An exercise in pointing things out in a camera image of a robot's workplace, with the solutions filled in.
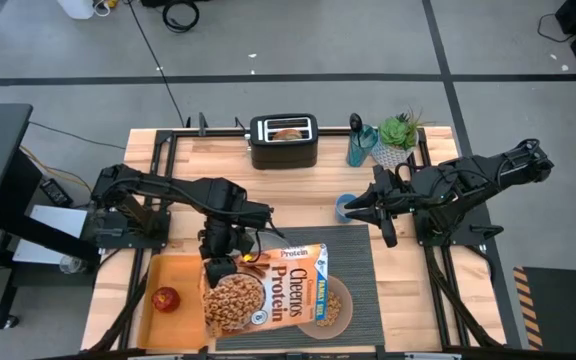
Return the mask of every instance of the orange tray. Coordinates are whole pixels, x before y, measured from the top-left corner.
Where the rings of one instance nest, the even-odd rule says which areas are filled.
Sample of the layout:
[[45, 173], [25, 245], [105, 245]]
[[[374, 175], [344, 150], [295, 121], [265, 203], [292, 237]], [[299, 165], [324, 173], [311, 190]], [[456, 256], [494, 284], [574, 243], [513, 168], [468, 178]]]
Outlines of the orange tray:
[[[200, 349], [207, 342], [202, 302], [202, 261], [199, 255], [155, 255], [150, 261], [137, 346], [141, 349]], [[152, 294], [163, 286], [177, 290], [179, 308], [161, 313]]]

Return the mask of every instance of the black toaster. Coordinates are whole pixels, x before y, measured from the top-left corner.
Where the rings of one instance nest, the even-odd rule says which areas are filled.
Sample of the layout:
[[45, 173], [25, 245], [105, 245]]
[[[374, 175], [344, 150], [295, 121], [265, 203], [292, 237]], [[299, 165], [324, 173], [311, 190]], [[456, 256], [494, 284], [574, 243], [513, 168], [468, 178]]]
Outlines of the black toaster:
[[317, 119], [310, 114], [257, 116], [250, 120], [255, 169], [294, 169], [317, 164]]

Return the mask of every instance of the potted plant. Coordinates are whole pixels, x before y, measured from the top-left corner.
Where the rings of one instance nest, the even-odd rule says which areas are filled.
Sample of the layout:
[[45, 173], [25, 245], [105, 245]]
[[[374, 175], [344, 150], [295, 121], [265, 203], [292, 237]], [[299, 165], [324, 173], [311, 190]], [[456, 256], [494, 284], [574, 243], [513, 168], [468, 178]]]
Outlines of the potted plant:
[[394, 168], [406, 162], [419, 141], [421, 123], [412, 109], [392, 116], [379, 125], [379, 141], [372, 149], [372, 157], [384, 168]]

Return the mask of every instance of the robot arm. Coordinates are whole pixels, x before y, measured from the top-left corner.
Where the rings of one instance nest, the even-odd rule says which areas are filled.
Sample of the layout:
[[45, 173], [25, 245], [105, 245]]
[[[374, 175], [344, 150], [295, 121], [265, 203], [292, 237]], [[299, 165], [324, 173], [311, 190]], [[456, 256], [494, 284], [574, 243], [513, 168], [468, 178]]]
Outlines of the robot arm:
[[205, 229], [199, 232], [199, 251], [202, 258], [209, 259], [206, 269], [211, 285], [236, 271], [230, 252], [248, 253], [252, 248], [254, 241], [245, 229], [265, 229], [272, 221], [271, 207], [248, 201], [245, 189], [224, 178], [186, 181], [145, 174], [125, 165], [103, 169], [91, 199], [98, 208], [115, 208], [128, 219], [131, 229], [149, 237], [161, 228], [160, 217], [132, 195], [188, 204], [206, 215]]
[[373, 168], [375, 183], [359, 198], [346, 204], [352, 219], [377, 225], [388, 247], [397, 245], [392, 218], [406, 213], [427, 211], [429, 230], [448, 238], [465, 213], [512, 185], [541, 182], [554, 166], [539, 148], [539, 141], [528, 139], [514, 149], [489, 158], [470, 156], [427, 166], [412, 172], [409, 182], [381, 166]]

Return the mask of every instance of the cheerios protein box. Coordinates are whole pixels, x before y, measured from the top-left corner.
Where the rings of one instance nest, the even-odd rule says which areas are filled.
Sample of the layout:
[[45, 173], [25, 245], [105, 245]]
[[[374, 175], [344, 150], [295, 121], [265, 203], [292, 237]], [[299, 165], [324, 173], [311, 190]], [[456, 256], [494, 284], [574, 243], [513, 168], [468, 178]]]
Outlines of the cheerios protein box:
[[205, 286], [206, 324], [215, 337], [297, 325], [326, 317], [326, 245], [267, 250], [252, 262], [235, 258], [237, 273]]

